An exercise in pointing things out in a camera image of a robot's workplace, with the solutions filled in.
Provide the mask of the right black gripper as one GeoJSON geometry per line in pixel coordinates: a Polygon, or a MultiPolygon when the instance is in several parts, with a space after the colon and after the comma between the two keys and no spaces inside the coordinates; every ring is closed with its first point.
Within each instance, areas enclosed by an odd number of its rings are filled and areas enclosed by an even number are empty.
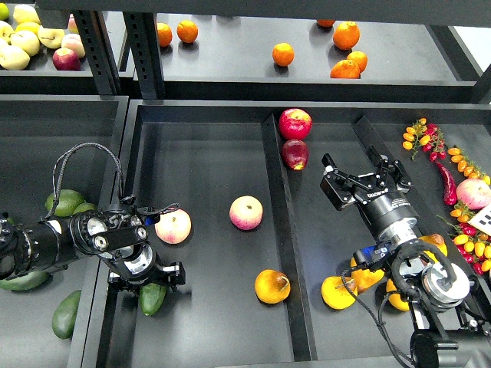
{"type": "Polygon", "coordinates": [[[417,213],[403,194],[413,188],[406,169],[400,160],[380,154],[373,145],[367,149],[367,157],[377,169],[375,175],[355,176],[340,170],[325,153],[321,189],[338,211],[356,205],[375,238],[410,232],[417,224],[417,213]]]}

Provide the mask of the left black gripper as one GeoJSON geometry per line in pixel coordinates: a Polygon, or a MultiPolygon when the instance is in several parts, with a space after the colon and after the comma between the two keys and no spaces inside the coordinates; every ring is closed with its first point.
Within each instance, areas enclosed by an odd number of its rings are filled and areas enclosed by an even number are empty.
{"type": "Polygon", "coordinates": [[[177,287],[186,283],[186,272],[180,261],[170,265],[161,265],[157,262],[142,275],[134,275],[133,280],[124,279],[115,272],[109,273],[108,284],[118,291],[130,291],[136,294],[148,284],[157,284],[177,291],[177,287]]]}

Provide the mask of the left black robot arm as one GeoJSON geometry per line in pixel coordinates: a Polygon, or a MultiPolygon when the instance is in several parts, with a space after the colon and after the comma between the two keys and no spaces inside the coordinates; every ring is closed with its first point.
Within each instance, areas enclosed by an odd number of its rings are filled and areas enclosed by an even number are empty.
{"type": "Polygon", "coordinates": [[[14,280],[34,271],[60,271],[70,263],[97,256],[116,275],[123,289],[137,290],[154,283],[177,289],[186,282],[179,261],[165,265],[149,241],[148,225],[161,215],[180,209],[171,203],[162,209],[138,207],[124,195],[120,160],[112,158],[117,180],[116,203],[67,218],[54,210],[33,225],[13,225],[1,216],[1,278],[14,280]]]}

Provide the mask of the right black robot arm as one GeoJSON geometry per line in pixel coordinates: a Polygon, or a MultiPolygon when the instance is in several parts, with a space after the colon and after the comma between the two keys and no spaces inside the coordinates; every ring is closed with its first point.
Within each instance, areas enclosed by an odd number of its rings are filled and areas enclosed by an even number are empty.
{"type": "Polygon", "coordinates": [[[487,321],[464,302],[476,291],[477,281],[414,233],[417,213],[405,196],[412,182],[402,163],[373,146],[367,156],[375,172],[354,176],[324,154],[321,188],[338,211],[356,205],[375,240],[353,254],[355,265],[348,271],[384,271],[395,293],[409,304],[414,326],[410,355],[390,343],[394,358],[403,367],[488,367],[487,321]]]}

